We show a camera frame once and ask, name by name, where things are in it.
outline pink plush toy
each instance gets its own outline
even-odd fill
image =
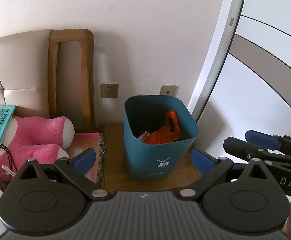
[[[17,169],[28,158],[35,158],[41,164],[53,163],[61,157],[69,157],[64,149],[68,148],[74,137],[74,127],[67,117],[45,119],[39,116],[13,116],[2,144],[11,152]],[[0,172],[2,165],[9,167],[5,150],[0,149]],[[8,180],[9,176],[0,176]]]

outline gray plastic panel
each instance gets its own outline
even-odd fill
[[[218,228],[195,202],[181,201],[172,192],[117,192],[106,202],[91,205],[76,225],[50,236],[6,232],[0,240],[287,240],[277,231],[242,236]]]

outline wooden surface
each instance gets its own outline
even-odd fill
[[[113,193],[114,190],[159,191],[185,187],[199,178],[187,152],[174,170],[166,177],[146,182],[132,181],[127,175],[123,158],[123,124],[108,123],[100,127],[104,133],[106,153],[100,186]]]
[[[81,96],[83,127],[75,127],[76,132],[95,132],[95,115],[93,106],[93,51],[94,36],[87,29],[69,29],[52,31],[48,54],[48,96],[50,117],[57,113],[57,83],[60,66],[61,42],[78,41],[81,46]]]

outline wooden headboard frame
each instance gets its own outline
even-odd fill
[[[81,46],[81,97],[83,127],[75,127],[75,131],[95,132],[95,115],[93,106],[94,36],[92,32],[87,29],[68,29],[51,32],[48,54],[48,96],[50,118],[58,117],[57,88],[62,41],[78,41]]]

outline taupe curved stripe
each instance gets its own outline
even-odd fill
[[[288,65],[238,35],[234,36],[229,53],[266,81],[291,107],[291,68]]]

